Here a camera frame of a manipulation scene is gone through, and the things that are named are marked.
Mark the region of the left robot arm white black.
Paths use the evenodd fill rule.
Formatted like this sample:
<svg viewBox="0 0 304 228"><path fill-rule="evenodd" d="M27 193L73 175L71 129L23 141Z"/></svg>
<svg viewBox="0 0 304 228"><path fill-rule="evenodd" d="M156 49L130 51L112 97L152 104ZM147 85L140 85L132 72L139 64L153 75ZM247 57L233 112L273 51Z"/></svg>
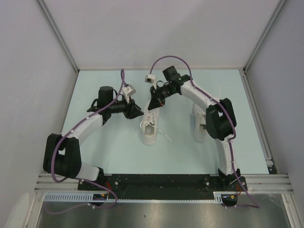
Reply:
<svg viewBox="0 0 304 228"><path fill-rule="evenodd" d="M87 116L80 123L66 134L52 133L48 136L43 170L64 178L88 180L93 189L101 189L105 184L103 169L83 163L80 146L105 125L112 114L123 113L126 119L142 116L141 108L131 98L134 93L135 89L129 84L121 88L119 95L114 94L111 86L100 87L98 98L92 102Z"/></svg>

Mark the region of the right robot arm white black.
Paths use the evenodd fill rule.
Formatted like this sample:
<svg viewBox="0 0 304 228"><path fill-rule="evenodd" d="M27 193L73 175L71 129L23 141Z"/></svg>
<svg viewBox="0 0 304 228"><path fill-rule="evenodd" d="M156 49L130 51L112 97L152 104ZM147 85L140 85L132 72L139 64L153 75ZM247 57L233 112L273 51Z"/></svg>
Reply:
<svg viewBox="0 0 304 228"><path fill-rule="evenodd" d="M145 82L152 84L148 110L163 107L165 99L174 94L180 94L198 105L206 115L206 131L216 142L220 163L219 185L223 190L231 190L240 177L232 146L237 125L232 102L227 98L212 97L195 84L192 75L181 76L174 66L163 70L162 73L167 82L161 87L157 86L154 75L148 74L145 77Z"/></svg>

